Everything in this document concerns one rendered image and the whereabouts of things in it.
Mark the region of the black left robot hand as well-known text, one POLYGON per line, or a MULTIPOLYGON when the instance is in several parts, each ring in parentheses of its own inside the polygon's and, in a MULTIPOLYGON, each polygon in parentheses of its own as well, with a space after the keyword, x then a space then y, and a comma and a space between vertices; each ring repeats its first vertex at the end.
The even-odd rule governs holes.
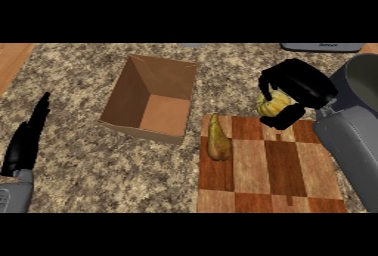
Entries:
POLYGON ((36 105, 31 118, 24 121, 15 131, 3 160, 0 175, 12 177, 15 172, 28 169, 36 165, 39 153, 39 141, 45 128, 49 109, 51 93, 46 92, 36 105))

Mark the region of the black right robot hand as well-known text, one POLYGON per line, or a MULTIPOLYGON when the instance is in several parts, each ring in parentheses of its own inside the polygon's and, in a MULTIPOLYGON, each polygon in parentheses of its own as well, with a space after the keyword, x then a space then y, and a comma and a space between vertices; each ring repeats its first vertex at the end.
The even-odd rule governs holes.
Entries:
POLYGON ((339 94, 327 75, 297 58, 285 59, 262 71, 259 88, 269 102, 274 101, 269 89, 282 90, 296 100, 296 104, 288 105, 275 117, 260 118, 260 122, 278 130, 285 130, 296 123, 308 108, 319 110, 339 94))

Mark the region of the yellow squash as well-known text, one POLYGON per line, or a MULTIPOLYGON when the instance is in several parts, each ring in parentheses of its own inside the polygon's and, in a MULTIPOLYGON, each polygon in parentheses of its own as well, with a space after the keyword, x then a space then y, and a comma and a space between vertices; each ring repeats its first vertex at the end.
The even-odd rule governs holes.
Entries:
POLYGON ((271 91, 272 100, 268 101, 263 94, 257 97, 257 111, 262 116, 275 117, 287 106, 296 103, 294 99, 281 91, 271 91))

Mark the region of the checkered wooden cutting board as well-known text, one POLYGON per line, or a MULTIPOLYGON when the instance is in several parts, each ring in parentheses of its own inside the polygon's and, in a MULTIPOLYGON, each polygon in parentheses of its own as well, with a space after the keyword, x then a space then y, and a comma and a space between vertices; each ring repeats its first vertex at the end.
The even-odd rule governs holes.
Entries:
POLYGON ((346 203, 330 152, 300 120, 284 131, 253 117, 222 116, 232 141, 225 161, 200 153, 201 212, 343 212, 346 203))

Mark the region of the brown cardboard box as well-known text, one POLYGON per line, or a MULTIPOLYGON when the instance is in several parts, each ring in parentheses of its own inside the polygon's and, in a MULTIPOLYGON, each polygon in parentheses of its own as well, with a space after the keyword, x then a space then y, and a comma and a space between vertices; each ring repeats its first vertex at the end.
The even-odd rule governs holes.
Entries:
POLYGON ((99 118, 110 129, 181 145, 198 64, 130 54, 99 118))

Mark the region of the grey flat appliance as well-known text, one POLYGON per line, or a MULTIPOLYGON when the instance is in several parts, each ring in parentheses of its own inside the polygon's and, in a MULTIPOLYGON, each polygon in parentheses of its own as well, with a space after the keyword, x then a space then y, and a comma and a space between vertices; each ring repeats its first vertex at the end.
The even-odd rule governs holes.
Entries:
POLYGON ((288 51, 308 52, 359 52, 364 43, 282 43, 281 47, 288 51))

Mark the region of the green pear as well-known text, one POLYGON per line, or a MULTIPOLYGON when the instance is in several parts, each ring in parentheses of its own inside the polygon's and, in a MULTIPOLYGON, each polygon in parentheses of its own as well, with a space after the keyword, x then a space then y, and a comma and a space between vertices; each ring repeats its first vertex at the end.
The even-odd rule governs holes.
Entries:
POLYGON ((215 161, 225 161, 232 155, 232 143, 223 132, 217 114, 210 117, 207 152, 215 161))

